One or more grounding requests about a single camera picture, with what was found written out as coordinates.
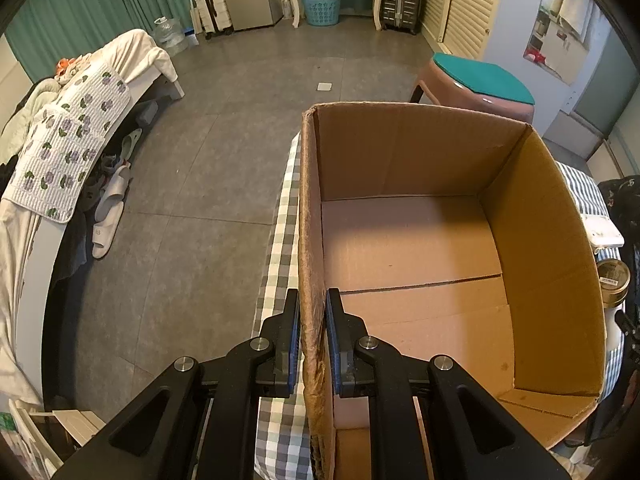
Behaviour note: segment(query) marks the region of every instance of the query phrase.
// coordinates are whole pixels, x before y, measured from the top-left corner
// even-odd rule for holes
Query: white slipper
[[[103,174],[89,175],[80,193],[80,200],[78,200],[80,211],[89,211],[100,200],[100,188],[106,180],[107,178]]]
[[[109,252],[123,210],[124,202],[118,202],[109,209],[107,217],[102,222],[94,224],[94,234],[92,236],[94,248],[91,251],[94,258],[101,258]]]
[[[104,188],[104,194],[100,202],[98,202],[98,207],[95,208],[96,222],[102,222],[107,218],[110,209],[118,202],[122,202],[124,194],[127,192],[127,187],[129,187],[130,168],[131,165],[125,162],[110,178],[109,183]]]
[[[103,155],[100,158],[100,169],[104,174],[112,175],[125,162],[119,155]]]
[[[136,147],[136,143],[140,140],[141,135],[142,128],[137,128],[122,139],[122,150],[120,152],[121,160],[129,160],[131,158],[133,148]]]

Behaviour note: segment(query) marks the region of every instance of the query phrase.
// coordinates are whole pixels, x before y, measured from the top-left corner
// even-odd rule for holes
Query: mirror
[[[541,0],[524,58],[572,84],[601,15],[593,0]]]

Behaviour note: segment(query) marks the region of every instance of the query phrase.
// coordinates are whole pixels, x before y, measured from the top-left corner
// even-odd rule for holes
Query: jar lid
[[[605,308],[618,306],[625,299],[631,273],[621,260],[607,258],[596,263],[598,280]]]

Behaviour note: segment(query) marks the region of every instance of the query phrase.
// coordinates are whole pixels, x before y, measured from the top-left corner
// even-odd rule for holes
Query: pink stool
[[[533,120],[533,105],[477,94],[450,77],[433,59],[418,72],[409,102],[420,102],[422,94],[435,105],[476,110],[529,124]]]

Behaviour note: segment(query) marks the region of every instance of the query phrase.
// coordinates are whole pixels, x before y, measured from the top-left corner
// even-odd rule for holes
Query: striped fabric
[[[570,168],[560,162],[557,162],[557,164],[580,213],[609,216],[607,206],[604,203],[595,181],[579,170]],[[620,259],[620,252],[617,249],[604,249],[599,251],[596,259],[604,260],[605,258]],[[600,396],[600,401],[611,393],[613,386],[615,386],[618,380],[620,366],[622,365],[622,349],[624,344],[625,336],[622,335],[618,348],[607,352],[604,370],[604,389]]]

